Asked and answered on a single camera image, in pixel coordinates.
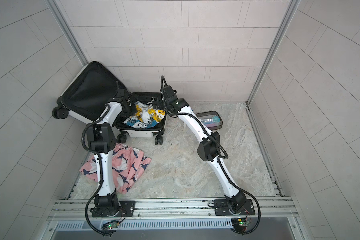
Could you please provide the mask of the yellow blue print garment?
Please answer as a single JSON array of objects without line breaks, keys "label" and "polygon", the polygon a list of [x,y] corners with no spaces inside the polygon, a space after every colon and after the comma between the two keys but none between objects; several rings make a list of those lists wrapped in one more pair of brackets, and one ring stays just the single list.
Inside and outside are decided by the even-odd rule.
[{"label": "yellow blue print garment", "polygon": [[137,113],[124,120],[124,124],[135,129],[153,128],[159,124],[165,117],[166,112],[160,109],[154,109],[152,104],[136,102]]}]

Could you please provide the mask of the clear black-trimmed toiletry pouch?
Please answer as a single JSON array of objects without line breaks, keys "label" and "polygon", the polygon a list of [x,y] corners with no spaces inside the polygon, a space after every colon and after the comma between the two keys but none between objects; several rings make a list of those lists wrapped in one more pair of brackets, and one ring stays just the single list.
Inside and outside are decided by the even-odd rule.
[{"label": "clear black-trimmed toiletry pouch", "polygon": [[223,126],[223,120],[216,111],[197,113],[196,116],[211,131],[219,130]]}]

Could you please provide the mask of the pink shark print garment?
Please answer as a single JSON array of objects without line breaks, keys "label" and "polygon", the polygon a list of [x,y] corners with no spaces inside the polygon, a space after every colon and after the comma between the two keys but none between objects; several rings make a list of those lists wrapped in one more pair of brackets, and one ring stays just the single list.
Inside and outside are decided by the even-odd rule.
[{"label": "pink shark print garment", "polygon": [[114,192],[126,194],[143,175],[151,163],[151,159],[144,156],[144,152],[124,144],[116,144],[107,154],[91,155],[80,169],[80,172],[95,181],[103,180],[99,196],[111,195]]}]

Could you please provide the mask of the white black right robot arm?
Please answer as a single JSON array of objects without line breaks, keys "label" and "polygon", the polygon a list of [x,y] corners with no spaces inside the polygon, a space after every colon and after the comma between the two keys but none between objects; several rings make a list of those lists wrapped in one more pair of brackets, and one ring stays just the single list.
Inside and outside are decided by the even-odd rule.
[{"label": "white black right robot arm", "polygon": [[232,180],[224,164],[223,160],[228,157],[228,154],[220,145],[220,135],[209,130],[197,118],[189,104],[183,98],[177,98],[171,86],[162,84],[161,94],[166,112],[172,117],[179,117],[196,136],[199,142],[197,153],[213,169],[223,188],[230,212],[234,215],[248,214],[245,192]]}]

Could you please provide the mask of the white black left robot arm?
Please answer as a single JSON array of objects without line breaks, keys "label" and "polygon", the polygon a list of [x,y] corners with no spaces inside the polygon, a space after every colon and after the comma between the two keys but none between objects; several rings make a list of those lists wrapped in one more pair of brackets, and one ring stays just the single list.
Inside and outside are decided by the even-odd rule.
[{"label": "white black left robot arm", "polygon": [[93,218],[131,217],[134,201],[119,202],[113,180],[112,155],[117,140],[112,124],[123,110],[122,104],[129,100],[127,90],[118,90],[106,101],[104,111],[92,123],[87,124],[82,134],[82,145],[93,153],[97,164],[98,188],[88,200],[85,215],[92,213]]}]

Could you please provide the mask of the black and white open suitcase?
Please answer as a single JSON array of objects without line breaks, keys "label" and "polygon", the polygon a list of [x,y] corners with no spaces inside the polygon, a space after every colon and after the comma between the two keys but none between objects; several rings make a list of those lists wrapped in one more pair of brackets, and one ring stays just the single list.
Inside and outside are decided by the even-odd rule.
[{"label": "black and white open suitcase", "polygon": [[134,104],[134,114],[119,113],[112,124],[119,130],[117,143],[125,143],[127,137],[155,138],[155,145],[163,144],[166,116],[153,128],[135,129],[123,122],[137,113],[136,102],[152,104],[154,109],[164,110],[161,93],[130,92],[127,87],[99,62],[91,62],[84,66],[71,84],[57,99],[57,106],[52,110],[52,117],[65,119],[72,116],[83,123],[94,122],[104,111],[105,104],[117,90],[127,90],[131,104]]}]

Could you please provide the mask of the left green circuit board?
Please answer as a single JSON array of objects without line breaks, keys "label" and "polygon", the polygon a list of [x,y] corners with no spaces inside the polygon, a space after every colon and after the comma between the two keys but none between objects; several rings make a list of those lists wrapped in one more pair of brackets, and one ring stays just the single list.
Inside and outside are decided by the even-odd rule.
[{"label": "left green circuit board", "polygon": [[103,224],[102,226],[102,230],[113,230],[113,229],[117,229],[120,225],[119,221],[111,221],[108,223]]}]

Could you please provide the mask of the green circuit board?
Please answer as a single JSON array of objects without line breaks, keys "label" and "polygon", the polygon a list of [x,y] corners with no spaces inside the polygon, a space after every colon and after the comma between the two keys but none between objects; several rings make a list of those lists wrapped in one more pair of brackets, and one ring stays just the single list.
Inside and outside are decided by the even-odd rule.
[{"label": "green circuit board", "polygon": [[243,233],[250,226],[251,221],[248,219],[231,219],[233,230]]},{"label": "green circuit board", "polygon": [[119,221],[111,221],[108,223],[103,224],[102,226],[102,230],[113,230],[113,229],[117,229],[120,225]]}]

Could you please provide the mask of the right green circuit board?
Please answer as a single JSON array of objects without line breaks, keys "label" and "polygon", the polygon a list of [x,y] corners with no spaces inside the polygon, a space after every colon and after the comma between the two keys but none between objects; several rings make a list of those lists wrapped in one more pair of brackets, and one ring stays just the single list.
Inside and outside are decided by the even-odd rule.
[{"label": "right green circuit board", "polygon": [[243,233],[250,226],[251,221],[248,219],[231,219],[233,230]]}]

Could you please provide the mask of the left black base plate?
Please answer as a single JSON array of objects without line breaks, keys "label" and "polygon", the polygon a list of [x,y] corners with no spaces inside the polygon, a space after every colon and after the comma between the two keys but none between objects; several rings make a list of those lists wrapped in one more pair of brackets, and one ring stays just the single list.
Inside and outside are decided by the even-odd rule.
[{"label": "left black base plate", "polygon": [[123,218],[132,217],[134,214],[135,201],[119,201],[112,207],[92,208],[90,212],[93,218]]}]

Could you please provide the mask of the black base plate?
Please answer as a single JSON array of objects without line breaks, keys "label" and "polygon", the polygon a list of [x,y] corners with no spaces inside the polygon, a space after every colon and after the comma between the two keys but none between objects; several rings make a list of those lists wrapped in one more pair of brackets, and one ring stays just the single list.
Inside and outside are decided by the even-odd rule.
[{"label": "black base plate", "polygon": [[92,208],[90,212],[93,218],[123,218],[132,217],[134,214],[135,201],[119,201],[112,207]]},{"label": "black base plate", "polygon": [[208,207],[214,209],[216,216],[254,216],[256,214],[255,205],[251,199],[245,200],[243,204],[235,204],[227,199],[216,199],[208,203]]}]

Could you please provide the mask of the aluminium mounting rail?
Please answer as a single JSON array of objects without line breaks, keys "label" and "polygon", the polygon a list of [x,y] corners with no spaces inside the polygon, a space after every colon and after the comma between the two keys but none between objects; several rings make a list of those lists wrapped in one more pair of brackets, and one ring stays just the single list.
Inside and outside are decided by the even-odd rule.
[{"label": "aluminium mounting rail", "polygon": [[89,213],[90,222],[99,230],[105,223],[119,221],[117,229],[127,230],[175,230],[175,229],[233,229],[231,219],[248,219],[251,224],[247,229],[269,218],[287,218],[296,223],[298,211],[289,197],[259,197],[255,205],[254,216],[216,216],[214,209],[208,207],[214,198],[193,199],[135,199],[136,206],[132,217],[93,218]]}]

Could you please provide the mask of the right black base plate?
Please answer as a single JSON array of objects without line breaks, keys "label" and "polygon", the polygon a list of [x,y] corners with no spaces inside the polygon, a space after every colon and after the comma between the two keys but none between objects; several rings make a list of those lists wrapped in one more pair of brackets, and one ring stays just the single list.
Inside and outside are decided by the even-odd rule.
[{"label": "right black base plate", "polygon": [[245,200],[243,204],[235,204],[227,199],[216,199],[208,203],[208,207],[214,209],[216,216],[254,216],[256,214],[255,205],[251,199]]}]

